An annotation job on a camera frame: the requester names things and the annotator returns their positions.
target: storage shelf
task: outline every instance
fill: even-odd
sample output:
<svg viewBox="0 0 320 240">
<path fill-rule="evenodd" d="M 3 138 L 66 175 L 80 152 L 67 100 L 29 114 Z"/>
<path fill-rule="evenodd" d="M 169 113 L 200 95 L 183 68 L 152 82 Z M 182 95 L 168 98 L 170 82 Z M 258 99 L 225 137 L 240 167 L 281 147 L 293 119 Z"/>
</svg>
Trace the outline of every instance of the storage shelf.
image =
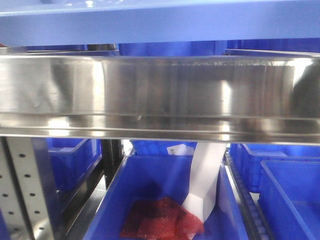
<svg viewBox="0 0 320 240">
<path fill-rule="evenodd" d="M 6 55 L 0 76 L 2 136 L 320 143 L 318 58 Z"/>
</svg>

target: perforated metal upright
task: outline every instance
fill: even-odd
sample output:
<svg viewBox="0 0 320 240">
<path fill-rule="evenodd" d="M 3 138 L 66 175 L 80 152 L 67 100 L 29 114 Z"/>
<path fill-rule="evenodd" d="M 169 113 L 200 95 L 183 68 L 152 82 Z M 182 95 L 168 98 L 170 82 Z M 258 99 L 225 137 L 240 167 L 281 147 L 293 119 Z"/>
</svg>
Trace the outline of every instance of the perforated metal upright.
<svg viewBox="0 0 320 240">
<path fill-rule="evenodd" d="M 8 179 L 1 190 L 8 198 L 12 194 L 10 201 L 1 201 L 1 209 L 8 212 L 4 219 L 10 231 L 21 232 L 22 239 L 61 239 L 64 224 L 46 139 L 3 137 L 1 143 L 2 179 Z"/>
</svg>

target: red bubble wrap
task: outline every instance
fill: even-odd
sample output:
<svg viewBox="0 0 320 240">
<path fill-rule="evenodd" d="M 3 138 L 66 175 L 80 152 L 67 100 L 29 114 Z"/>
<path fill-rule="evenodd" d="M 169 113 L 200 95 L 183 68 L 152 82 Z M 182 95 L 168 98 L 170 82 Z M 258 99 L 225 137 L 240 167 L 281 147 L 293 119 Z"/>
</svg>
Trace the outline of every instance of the red bubble wrap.
<svg viewBox="0 0 320 240">
<path fill-rule="evenodd" d="M 120 237 L 147 240 L 188 240 L 204 232 L 202 221 L 170 197 L 136 201 Z"/>
</svg>

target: blue storage crate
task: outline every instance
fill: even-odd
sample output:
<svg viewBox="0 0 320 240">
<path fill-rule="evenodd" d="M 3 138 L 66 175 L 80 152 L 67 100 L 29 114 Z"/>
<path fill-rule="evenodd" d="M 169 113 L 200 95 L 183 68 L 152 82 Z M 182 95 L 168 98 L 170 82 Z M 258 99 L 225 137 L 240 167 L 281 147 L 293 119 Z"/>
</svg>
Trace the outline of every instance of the blue storage crate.
<svg viewBox="0 0 320 240">
<path fill-rule="evenodd" d="M 213 56 L 223 55 L 227 41 L 180 41 L 119 44 L 121 56 Z"/>
<path fill-rule="evenodd" d="M 236 144 L 231 154 L 244 184 L 250 192 L 259 193 L 261 161 L 320 161 L 320 146 Z"/>
<path fill-rule="evenodd" d="M 47 144 L 58 190 L 72 190 L 101 156 L 97 139 L 47 138 Z"/>
<path fill-rule="evenodd" d="M 174 148 L 177 145 L 186 145 L 187 147 L 196 149 L 197 143 L 193 141 L 153 141 L 153 140 L 130 140 L 135 153 L 140 156 L 147 155 L 177 155 Z"/>
<path fill-rule="evenodd" d="M 277 240 L 320 240 L 320 162 L 263 161 L 258 203 Z"/>
<path fill-rule="evenodd" d="M 320 53 L 320 38 L 231 40 L 227 48 Z"/>
<path fill-rule="evenodd" d="M 129 157 L 119 168 L 84 240 L 123 240 L 119 233 L 134 201 L 170 196 L 182 204 L 189 191 L 191 156 Z M 194 240 L 248 240 L 225 167 L 220 168 L 217 199 Z"/>
<path fill-rule="evenodd" d="M 242 166 L 243 161 L 241 161 L 243 152 L 244 151 L 243 151 L 242 144 L 231 143 L 229 153 L 232 157 L 232 160 L 233 160 L 235 167 L 237 168 L 237 170 L 241 176 L 242 176 L 242 169 L 244 169 Z"/>
<path fill-rule="evenodd" d="M 1 240 L 10 240 L 9 231 L 8 231 L 6 223 L 3 219 L 1 210 L 0 210 L 0 239 Z"/>
</svg>

